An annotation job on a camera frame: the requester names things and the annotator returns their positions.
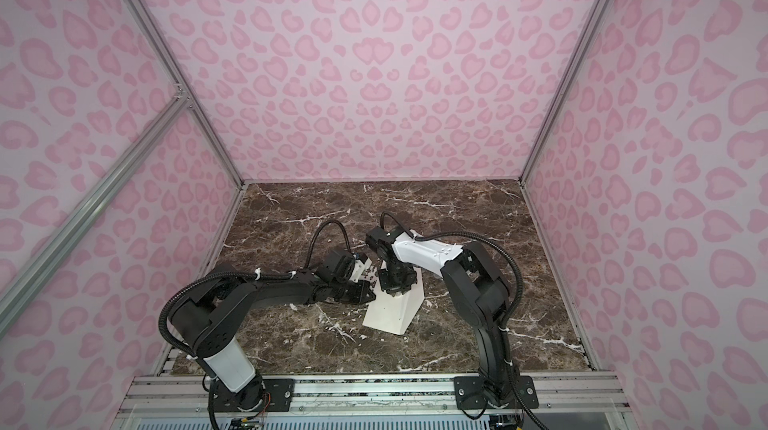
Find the cream white envelope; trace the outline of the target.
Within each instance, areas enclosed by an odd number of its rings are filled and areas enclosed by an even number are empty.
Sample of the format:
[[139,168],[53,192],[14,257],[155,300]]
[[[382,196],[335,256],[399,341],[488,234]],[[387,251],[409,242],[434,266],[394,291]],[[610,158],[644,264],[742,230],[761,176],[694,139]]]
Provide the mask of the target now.
[[381,288],[378,276],[375,276],[371,283],[375,299],[367,304],[363,325],[395,335],[404,335],[424,302],[421,269],[416,269],[416,282],[405,293],[387,293]]

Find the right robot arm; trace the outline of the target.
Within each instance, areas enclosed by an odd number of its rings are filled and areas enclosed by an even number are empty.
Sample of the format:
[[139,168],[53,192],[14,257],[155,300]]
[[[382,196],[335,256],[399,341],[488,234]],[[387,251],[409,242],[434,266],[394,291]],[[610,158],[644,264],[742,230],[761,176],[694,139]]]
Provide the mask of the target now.
[[493,406],[509,403],[519,370],[503,328],[520,301],[521,287],[506,279],[483,239],[472,236],[469,243],[459,245],[401,228],[376,227],[367,232],[366,244],[381,265],[364,325],[404,334],[424,302],[421,272],[441,277],[456,312],[474,332],[483,396]]

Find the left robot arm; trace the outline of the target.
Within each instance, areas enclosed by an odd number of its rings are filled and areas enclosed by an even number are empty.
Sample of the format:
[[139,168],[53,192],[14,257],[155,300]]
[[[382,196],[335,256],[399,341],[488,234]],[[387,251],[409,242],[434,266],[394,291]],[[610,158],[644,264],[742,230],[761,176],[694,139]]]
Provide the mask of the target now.
[[266,384],[236,338],[249,313],[327,300],[370,303],[375,294],[362,278],[370,266],[365,254],[347,250],[332,250],[318,264],[280,274],[221,264],[170,297],[160,310],[158,331],[209,377],[209,410],[261,411],[267,406]]

